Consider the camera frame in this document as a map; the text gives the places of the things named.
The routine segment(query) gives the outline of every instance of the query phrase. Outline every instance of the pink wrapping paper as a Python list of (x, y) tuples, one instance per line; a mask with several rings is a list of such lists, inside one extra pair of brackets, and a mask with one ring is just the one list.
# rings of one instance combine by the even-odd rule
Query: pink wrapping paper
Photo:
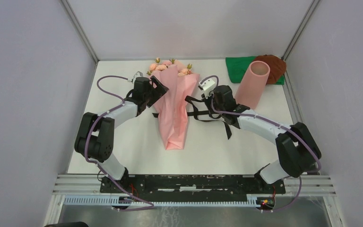
[(155, 76), (169, 91), (159, 99), (154, 108), (159, 113), (159, 132), (166, 150), (184, 149), (187, 132), (187, 102), (197, 85), (199, 74), (177, 76), (178, 66), (171, 65), (163, 71), (153, 71)]

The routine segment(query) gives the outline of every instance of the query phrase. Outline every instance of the pink flower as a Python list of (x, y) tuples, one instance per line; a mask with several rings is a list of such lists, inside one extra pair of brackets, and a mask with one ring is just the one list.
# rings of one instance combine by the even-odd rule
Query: pink flower
[(179, 72), (182, 72), (184, 75), (188, 75), (189, 70), (188, 69), (182, 69)]
[(163, 71), (165, 69), (167, 69), (168, 67), (166, 65), (158, 65), (155, 70), (159, 70), (159, 71)]
[(182, 73), (182, 72), (179, 72), (179, 73), (177, 74), (177, 76), (178, 76), (178, 77), (183, 77), (183, 76), (185, 76), (185, 75), (187, 75), (187, 74)]
[(156, 69), (156, 67), (158, 66), (158, 64), (156, 63), (152, 63), (150, 66), (149, 66), (149, 70), (150, 71), (154, 71)]
[(172, 62), (170, 60), (166, 60), (164, 62), (162, 62), (163, 65), (169, 66), (172, 64)]

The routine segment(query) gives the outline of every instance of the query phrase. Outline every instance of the pink vase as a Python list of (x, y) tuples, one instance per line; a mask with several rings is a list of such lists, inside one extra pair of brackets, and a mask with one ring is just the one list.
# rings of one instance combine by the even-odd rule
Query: pink vase
[(236, 102), (255, 109), (267, 84), (269, 72), (269, 65), (265, 62), (251, 62), (234, 96)]

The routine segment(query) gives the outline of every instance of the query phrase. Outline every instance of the brown cloth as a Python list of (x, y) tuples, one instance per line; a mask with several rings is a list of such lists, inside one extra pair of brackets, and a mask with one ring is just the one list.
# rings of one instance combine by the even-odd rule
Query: brown cloth
[(263, 61), (270, 67), (267, 84), (275, 84), (277, 80), (286, 72), (286, 62), (274, 55), (257, 56), (254, 61)]

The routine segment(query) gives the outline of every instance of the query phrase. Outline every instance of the green cloth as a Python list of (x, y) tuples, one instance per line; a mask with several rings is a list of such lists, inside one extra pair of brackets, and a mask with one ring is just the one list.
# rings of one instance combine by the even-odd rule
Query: green cloth
[[(229, 78), (232, 83), (238, 84), (242, 81), (248, 66), (257, 56), (250, 57), (240, 57), (240, 58), (226, 58), (227, 72), (229, 73)], [(276, 82), (276, 84), (285, 84), (285, 77), (282, 76)]]

